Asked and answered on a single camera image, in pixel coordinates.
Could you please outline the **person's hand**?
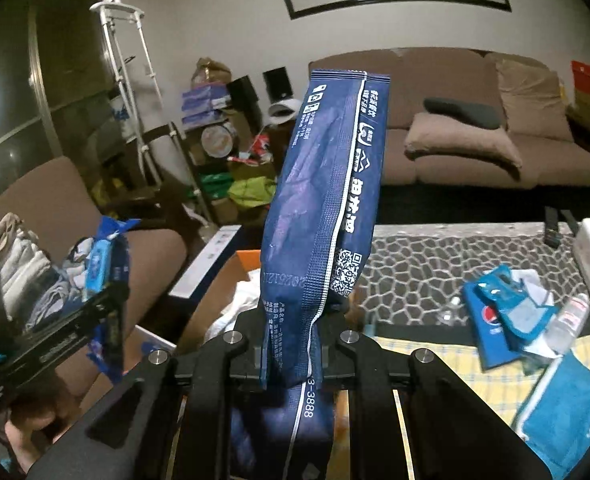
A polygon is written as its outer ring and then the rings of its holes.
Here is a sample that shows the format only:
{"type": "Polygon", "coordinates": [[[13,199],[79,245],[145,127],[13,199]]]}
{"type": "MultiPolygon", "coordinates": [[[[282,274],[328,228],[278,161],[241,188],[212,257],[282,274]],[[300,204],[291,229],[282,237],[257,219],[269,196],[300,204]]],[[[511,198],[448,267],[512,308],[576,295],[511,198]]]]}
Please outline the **person's hand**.
{"type": "Polygon", "coordinates": [[[78,420],[79,402],[66,388],[20,396],[10,407],[4,432],[24,474],[78,420]]]}

